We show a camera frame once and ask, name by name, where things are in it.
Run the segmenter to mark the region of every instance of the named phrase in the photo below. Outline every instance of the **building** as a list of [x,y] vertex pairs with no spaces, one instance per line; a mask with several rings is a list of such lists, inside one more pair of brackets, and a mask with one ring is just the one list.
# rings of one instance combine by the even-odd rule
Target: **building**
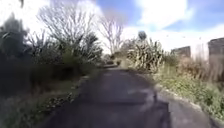
[[190,46],[176,48],[176,49],[173,49],[171,52],[175,53],[179,56],[191,57],[191,47]]
[[224,55],[224,38],[212,39],[208,42],[209,56]]

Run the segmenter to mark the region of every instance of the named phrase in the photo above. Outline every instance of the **paved path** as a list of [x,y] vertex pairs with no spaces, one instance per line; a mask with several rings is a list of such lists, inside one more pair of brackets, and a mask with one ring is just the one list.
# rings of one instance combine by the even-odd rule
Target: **paved path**
[[186,103],[165,93],[155,100],[153,83],[128,71],[109,69],[86,82],[82,92],[41,128],[212,128]]

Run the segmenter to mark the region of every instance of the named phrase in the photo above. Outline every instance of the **blue sky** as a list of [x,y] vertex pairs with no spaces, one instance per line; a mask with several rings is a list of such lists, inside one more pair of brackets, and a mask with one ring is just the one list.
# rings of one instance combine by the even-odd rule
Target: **blue sky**
[[[97,0],[97,4],[102,8],[114,8],[124,12],[129,18],[129,25],[139,25],[138,21],[141,18],[143,9],[137,5],[137,0]],[[172,3],[167,6],[179,6],[177,3]],[[186,10],[192,10],[190,19],[177,19],[175,22],[162,29],[183,31],[183,30],[206,30],[215,27],[224,22],[224,1],[223,0],[188,0],[186,1]],[[149,29],[154,28],[154,24],[148,24]]]
[[[41,28],[36,19],[38,10],[49,5],[50,1],[26,0],[21,10],[18,0],[0,0],[0,23],[10,14],[5,10],[11,8],[16,16],[23,19],[27,27],[38,31]],[[87,10],[94,8],[100,15],[106,9],[124,13],[128,19],[123,32],[125,38],[133,38],[137,36],[138,31],[144,30],[152,40],[160,41],[165,50],[188,45],[206,45],[211,39],[224,36],[224,0],[80,1]]]

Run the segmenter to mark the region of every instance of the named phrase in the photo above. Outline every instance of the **bare tree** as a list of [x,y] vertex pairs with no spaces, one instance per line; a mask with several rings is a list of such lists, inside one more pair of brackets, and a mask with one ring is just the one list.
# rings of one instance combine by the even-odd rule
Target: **bare tree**
[[19,2],[21,3],[21,8],[23,8],[23,6],[24,6],[24,0],[19,0]]
[[38,18],[43,21],[53,38],[75,43],[78,37],[92,32],[94,14],[82,10],[78,1],[56,2],[42,8]]
[[116,52],[122,45],[121,34],[124,27],[124,15],[114,10],[104,11],[99,18],[98,30],[108,42],[104,42],[111,54]]

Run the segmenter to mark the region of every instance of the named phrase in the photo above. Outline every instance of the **grass verge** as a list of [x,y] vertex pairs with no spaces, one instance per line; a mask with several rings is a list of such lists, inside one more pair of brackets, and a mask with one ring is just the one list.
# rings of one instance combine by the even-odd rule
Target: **grass verge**
[[166,89],[201,106],[203,111],[224,121],[224,95],[209,83],[188,75],[179,75],[175,69],[163,67],[154,79]]
[[[88,77],[94,77],[99,69]],[[33,128],[63,104],[72,102],[79,94],[79,86],[86,76],[52,83],[54,90],[43,94],[0,99],[1,128]]]

